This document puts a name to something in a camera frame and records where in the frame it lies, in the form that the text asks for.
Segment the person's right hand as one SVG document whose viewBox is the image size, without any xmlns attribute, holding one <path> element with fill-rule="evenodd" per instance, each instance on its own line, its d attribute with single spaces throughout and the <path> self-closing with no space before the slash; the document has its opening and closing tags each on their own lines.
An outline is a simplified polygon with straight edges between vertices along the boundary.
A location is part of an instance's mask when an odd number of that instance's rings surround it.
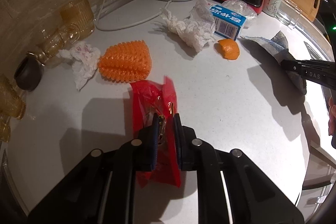
<svg viewBox="0 0 336 224">
<path fill-rule="evenodd" d="M 329 99 L 329 135 L 334 135 L 335 133 L 335 121 L 336 121 L 336 105 L 333 102 L 333 97 Z"/>
</svg>

